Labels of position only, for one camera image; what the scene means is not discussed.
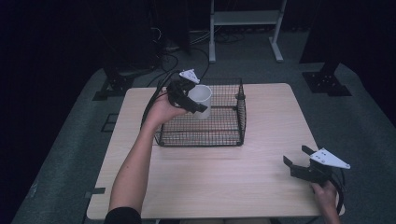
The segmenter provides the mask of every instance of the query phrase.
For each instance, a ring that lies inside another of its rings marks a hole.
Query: person
[[[148,112],[133,147],[123,162],[113,184],[105,224],[140,224],[141,211],[149,180],[152,141],[157,128],[170,119],[187,113],[169,104],[162,91]],[[335,211],[335,188],[329,182],[321,187],[312,184],[320,212],[326,224],[339,223]]]

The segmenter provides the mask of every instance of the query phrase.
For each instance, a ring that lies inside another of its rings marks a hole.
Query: gray carpet floor
[[[210,64],[205,77],[241,77],[247,84],[290,84],[317,144],[351,164],[352,168],[346,171],[343,223],[394,223],[396,130],[363,88],[359,77],[342,64],[335,74],[352,96],[329,97],[309,90],[302,72],[318,71],[322,64],[298,63],[307,35],[280,34],[278,44],[283,63],[274,58],[269,33],[245,35],[244,40],[231,45],[217,44],[217,62]],[[208,51],[207,44],[194,47]],[[208,64],[199,50],[193,49],[190,55],[183,51],[172,55],[178,58],[176,69],[194,68],[197,76],[202,75]],[[165,69],[175,62],[173,57],[163,57]],[[137,78],[133,87],[146,87],[161,72],[158,69]],[[13,223],[102,223],[87,219],[85,212],[111,137],[111,133],[102,132],[102,127],[109,114],[119,113],[123,100],[122,97],[92,100],[105,80],[102,69],[92,74]],[[309,219],[279,220],[291,224]]]

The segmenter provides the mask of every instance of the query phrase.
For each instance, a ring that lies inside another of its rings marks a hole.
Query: person's left hand
[[[161,91],[159,93],[159,97],[148,112],[148,116],[144,124],[150,125],[152,128],[157,128],[172,118],[186,113],[187,111],[185,109],[172,106],[169,103],[166,91]]]

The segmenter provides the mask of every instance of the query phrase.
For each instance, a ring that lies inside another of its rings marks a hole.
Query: white metal stand
[[[215,52],[215,26],[216,25],[254,25],[254,24],[274,24],[276,26],[274,37],[269,37],[271,48],[278,63],[283,63],[283,57],[277,46],[277,38],[282,24],[287,0],[282,0],[280,10],[267,11],[218,11],[215,12],[215,0],[211,2],[210,8],[210,41],[209,41],[209,61],[216,62]]]

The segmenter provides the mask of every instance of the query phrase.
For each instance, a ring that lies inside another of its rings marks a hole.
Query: wire basket
[[[162,147],[229,147],[244,144],[247,113],[241,78],[203,79],[212,90],[211,112],[207,119],[192,113],[163,124],[155,133]]]

